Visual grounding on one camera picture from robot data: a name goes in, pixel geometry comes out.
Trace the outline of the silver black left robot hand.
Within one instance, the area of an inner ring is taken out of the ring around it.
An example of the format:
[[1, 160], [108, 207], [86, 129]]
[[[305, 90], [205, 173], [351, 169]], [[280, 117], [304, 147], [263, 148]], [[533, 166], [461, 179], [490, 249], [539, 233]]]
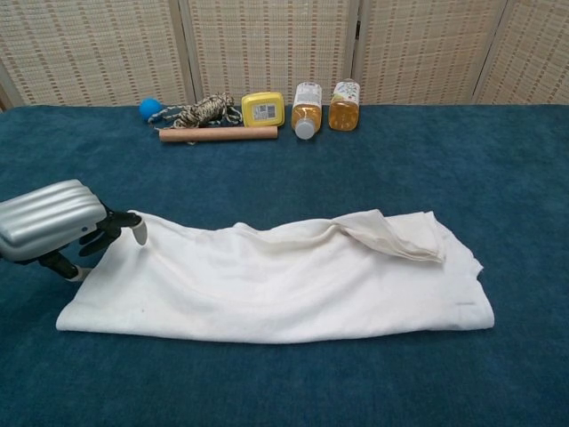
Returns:
[[124, 229], [132, 231], [139, 245], [147, 243], [140, 215], [109, 208], [77, 179], [60, 181], [1, 203], [1, 258], [21, 265], [37, 262], [67, 281], [80, 282], [91, 271], [61, 250], [77, 241], [81, 256], [94, 254]]

